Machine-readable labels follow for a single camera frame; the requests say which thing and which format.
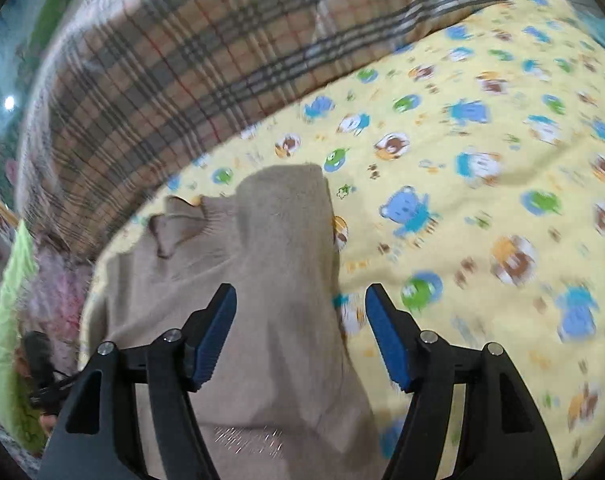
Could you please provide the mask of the green blanket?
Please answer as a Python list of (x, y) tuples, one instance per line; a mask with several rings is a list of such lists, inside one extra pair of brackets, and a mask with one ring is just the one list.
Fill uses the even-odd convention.
[(32, 237), (20, 222), (0, 283), (0, 425), (32, 455), (42, 453), (46, 437), (39, 412), (29, 403), (30, 388), (15, 368), (15, 351), (19, 346), (17, 301), (25, 281), (37, 270)]

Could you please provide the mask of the floral ruffled pillow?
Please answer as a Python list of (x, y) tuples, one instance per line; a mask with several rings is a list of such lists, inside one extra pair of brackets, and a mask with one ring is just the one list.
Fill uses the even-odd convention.
[(29, 333), (45, 334), (54, 368), (69, 375), (77, 369), (81, 315), (93, 266), (90, 261), (74, 255), (58, 236), (50, 233), (36, 238), (34, 262), (36, 273), (26, 278), (16, 302), (16, 356), (21, 360), (26, 358)]

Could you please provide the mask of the plaid checkered quilt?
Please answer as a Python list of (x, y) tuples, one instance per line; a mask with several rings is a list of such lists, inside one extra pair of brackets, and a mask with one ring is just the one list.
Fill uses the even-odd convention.
[(22, 123), (19, 218), (97, 254), (189, 162), (502, 0), (77, 0)]

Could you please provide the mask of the yellow cartoon bear bedsheet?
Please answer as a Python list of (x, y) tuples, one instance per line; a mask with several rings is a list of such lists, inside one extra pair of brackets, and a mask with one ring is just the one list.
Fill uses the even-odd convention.
[(347, 350), (389, 448), (401, 394), (365, 319), (380, 281), (454, 344), (507, 345), (561, 471), (605, 446), (605, 49), (565, 0), (511, 0), (333, 82), (175, 174), (98, 259), (107, 266), (167, 196), (227, 196), (253, 172), (321, 166), (339, 251)]

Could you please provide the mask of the beige knitted sweater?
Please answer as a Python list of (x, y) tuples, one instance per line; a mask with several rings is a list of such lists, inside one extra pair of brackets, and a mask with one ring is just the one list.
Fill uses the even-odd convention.
[(149, 344), (223, 283), (237, 311), (211, 380), (191, 402), (225, 479), (378, 479), (385, 462), (333, 306), (333, 211), (316, 165), (273, 166), (229, 197), (165, 200), (110, 258), (86, 309), (89, 349)]

